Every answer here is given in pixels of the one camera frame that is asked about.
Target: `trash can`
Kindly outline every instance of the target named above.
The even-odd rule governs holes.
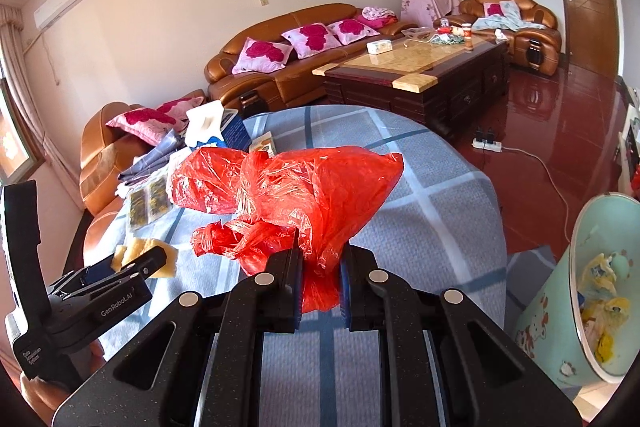
[[[617,274],[614,291],[620,300],[628,299],[628,318],[612,329],[607,360],[602,361],[598,352],[599,362],[582,324],[584,296],[578,295],[578,285],[587,265],[591,273],[594,259],[601,253],[605,257],[614,253],[614,257],[622,256],[617,261],[626,265],[622,275]],[[590,200],[578,216],[571,243],[558,266],[522,312],[513,331],[516,343],[559,387],[622,381],[640,348],[638,266],[640,203],[618,193]]]

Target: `beige curtain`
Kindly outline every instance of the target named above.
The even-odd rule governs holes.
[[[22,12],[10,6],[0,5],[0,50],[4,57],[4,73],[9,85],[12,99],[20,115],[26,122],[34,138],[45,153],[45,159],[53,171],[57,174],[63,187],[71,196],[71,199],[83,209],[78,185],[79,171],[75,169],[58,148],[49,139],[38,114],[33,94],[27,80],[27,68],[24,64],[22,52],[22,40],[20,32],[24,28],[22,24]]]

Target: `pink throw pillow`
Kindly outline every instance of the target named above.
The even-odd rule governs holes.
[[[308,24],[295,30],[284,32],[282,36],[291,42],[298,54],[298,58],[312,57],[341,46],[340,42],[321,23]]]
[[[164,102],[160,107],[156,107],[156,111],[163,112],[178,121],[187,120],[187,111],[198,107],[203,101],[203,96],[178,98],[171,102]]]
[[[345,19],[343,21],[334,22],[333,24],[329,24],[327,28],[329,28],[329,31],[332,34],[338,37],[338,40],[343,45],[359,41],[364,37],[380,35],[377,31],[355,19]]]
[[[244,47],[231,73],[238,74],[245,71],[273,73],[281,70],[287,64],[292,51],[291,46],[277,42],[254,41],[247,37]]]
[[[382,28],[383,26],[386,26],[388,24],[394,24],[398,22],[398,17],[396,17],[395,15],[389,15],[387,17],[382,17],[380,19],[376,19],[374,21],[370,21],[367,18],[364,18],[362,16],[362,14],[358,15],[356,17],[356,20],[358,22],[361,22],[362,24],[368,26],[369,28],[373,28],[374,30],[379,30],[380,28]]]
[[[125,132],[137,136],[149,145],[155,147],[160,140],[174,129],[175,132],[182,131],[187,124],[176,120],[156,109],[141,107],[123,114],[119,114],[113,120],[107,122],[109,127],[119,127]]]
[[[491,15],[500,15],[504,17],[502,7],[497,2],[485,2],[484,3],[484,16],[490,17]]]

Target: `power strip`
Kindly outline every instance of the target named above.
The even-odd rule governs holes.
[[[501,142],[487,143],[486,140],[482,140],[481,142],[479,142],[478,140],[474,139],[473,142],[471,142],[471,145],[474,147],[474,149],[480,149],[483,151],[492,151],[492,152],[502,152]]]

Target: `wooden coffee table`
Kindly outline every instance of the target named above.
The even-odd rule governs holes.
[[[493,39],[453,45],[399,39],[390,52],[365,53],[314,74],[326,77],[331,103],[385,109],[452,139],[507,93],[509,63],[507,43]]]

